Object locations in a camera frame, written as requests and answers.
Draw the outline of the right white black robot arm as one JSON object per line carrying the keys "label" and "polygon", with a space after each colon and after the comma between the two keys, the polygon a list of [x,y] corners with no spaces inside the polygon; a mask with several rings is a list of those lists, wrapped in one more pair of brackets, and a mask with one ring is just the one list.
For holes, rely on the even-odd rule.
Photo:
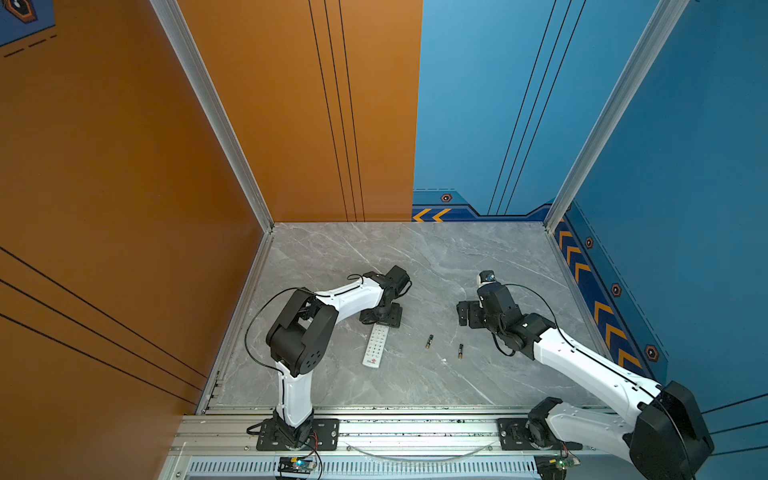
{"label": "right white black robot arm", "polygon": [[523,313],[491,270],[479,273],[477,295],[458,303],[460,324],[489,331],[503,355],[522,354],[558,371],[611,410],[593,412],[547,397],[528,414],[532,444],[594,447],[631,463],[646,479],[693,479],[714,453],[687,387],[676,381],[661,385],[600,356],[566,334],[554,315]]}

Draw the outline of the white remote control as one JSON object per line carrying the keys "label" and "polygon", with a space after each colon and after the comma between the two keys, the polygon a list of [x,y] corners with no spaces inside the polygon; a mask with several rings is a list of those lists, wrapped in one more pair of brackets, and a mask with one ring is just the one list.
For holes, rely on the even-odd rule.
{"label": "white remote control", "polygon": [[372,327],[362,359],[363,366],[375,369],[380,367],[389,331],[388,326],[380,324]]}

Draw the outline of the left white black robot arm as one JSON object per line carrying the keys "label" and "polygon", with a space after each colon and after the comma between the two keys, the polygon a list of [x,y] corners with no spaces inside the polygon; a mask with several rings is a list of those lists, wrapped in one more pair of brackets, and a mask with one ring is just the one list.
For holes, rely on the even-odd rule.
{"label": "left white black robot arm", "polygon": [[260,430],[273,429],[291,449],[314,444],[312,374],[324,358],[336,325],[351,317],[384,328],[401,324],[403,308],[398,300],[412,284],[406,270],[394,266],[384,274],[371,271],[351,274],[348,279],[349,284],[332,290],[289,287],[278,293],[291,297],[265,337],[270,364],[257,358],[250,349],[250,334],[244,334],[249,358],[277,373],[277,406]]}

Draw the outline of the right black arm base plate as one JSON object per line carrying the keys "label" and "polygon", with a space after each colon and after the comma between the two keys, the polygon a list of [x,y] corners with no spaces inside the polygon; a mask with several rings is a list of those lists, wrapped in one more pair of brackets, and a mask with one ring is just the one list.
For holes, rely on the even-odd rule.
{"label": "right black arm base plate", "polygon": [[499,442],[503,451],[580,451],[584,445],[578,442],[557,440],[547,427],[527,417],[502,417],[496,420]]}

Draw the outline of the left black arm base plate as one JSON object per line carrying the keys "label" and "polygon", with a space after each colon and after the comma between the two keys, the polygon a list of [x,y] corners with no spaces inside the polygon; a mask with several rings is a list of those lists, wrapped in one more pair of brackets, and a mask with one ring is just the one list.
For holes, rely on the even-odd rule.
{"label": "left black arm base plate", "polygon": [[265,420],[259,427],[258,451],[306,450],[335,451],[340,421],[336,418],[308,418],[298,427],[287,425],[279,417]]}

